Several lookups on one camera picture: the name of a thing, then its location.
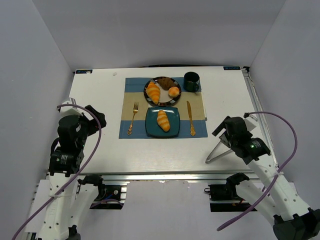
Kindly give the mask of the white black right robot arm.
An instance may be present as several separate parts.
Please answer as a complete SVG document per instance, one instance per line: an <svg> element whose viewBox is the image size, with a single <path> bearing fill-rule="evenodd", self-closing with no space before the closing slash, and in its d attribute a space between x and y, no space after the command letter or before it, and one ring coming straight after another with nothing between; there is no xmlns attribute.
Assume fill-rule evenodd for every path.
<svg viewBox="0 0 320 240"><path fill-rule="evenodd" d="M212 134L242 159L265 187L259 189L239 172L226 179L226 193L248 202L248 211L257 210L270 223L278 240L309 240L319 234L319 209L312 209L298 195L282 168L271 159L271 150L252 135L244 118L227 116Z"/></svg>

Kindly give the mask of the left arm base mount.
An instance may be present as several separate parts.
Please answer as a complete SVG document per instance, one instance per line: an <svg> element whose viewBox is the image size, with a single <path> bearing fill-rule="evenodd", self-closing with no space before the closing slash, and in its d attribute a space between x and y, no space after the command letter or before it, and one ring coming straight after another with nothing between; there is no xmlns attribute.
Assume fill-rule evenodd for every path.
<svg viewBox="0 0 320 240"><path fill-rule="evenodd" d="M90 174L84 178L77 180L77 193L81 191L82 186L93 186L97 189L97 197L93 200L90 206L92 210L121 210L124 205L124 198L121 197L122 186L105 184L101 175Z"/></svg>

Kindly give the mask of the small orange croissant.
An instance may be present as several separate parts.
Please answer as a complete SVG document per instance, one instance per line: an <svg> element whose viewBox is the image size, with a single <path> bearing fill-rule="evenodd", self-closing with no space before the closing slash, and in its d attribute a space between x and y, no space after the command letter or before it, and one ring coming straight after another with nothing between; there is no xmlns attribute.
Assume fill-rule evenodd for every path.
<svg viewBox="0 0 320 240"><path fill-rule="evenodd" d="M161 127L164 132L168 132L171 128L170 121L164 110L159 110L157 114L157 124Z"/></svg>

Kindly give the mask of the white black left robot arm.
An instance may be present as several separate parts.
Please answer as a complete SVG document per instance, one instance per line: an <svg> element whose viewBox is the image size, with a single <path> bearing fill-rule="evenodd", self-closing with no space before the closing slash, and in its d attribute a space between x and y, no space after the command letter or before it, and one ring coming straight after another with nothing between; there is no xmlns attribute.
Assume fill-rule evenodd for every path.
<svg viewBox="0 0 320 240"><path fill-rule="evenodd" d="M38 240L79 240L83 220L102 185L99 175L78 178L93 157L91 154L84 161L84 148L88 137L98 134L97 139L102 138L107 122L91 105L67 101L57 109L61 119L50 150L48 200L28 220L45 211Z"/></svg>

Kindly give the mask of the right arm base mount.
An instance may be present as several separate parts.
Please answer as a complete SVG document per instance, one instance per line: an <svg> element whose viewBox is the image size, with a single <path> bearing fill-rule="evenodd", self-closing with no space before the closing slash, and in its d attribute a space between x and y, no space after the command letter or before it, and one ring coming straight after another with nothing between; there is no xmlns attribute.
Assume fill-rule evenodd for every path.
<svg viewBox="0 0 320 240"><path fill-rule="evenodd" d="M225 184L211 184L204 189L209 196L210 211L212 213L244 212L251 205L227 190Z"/></svg>

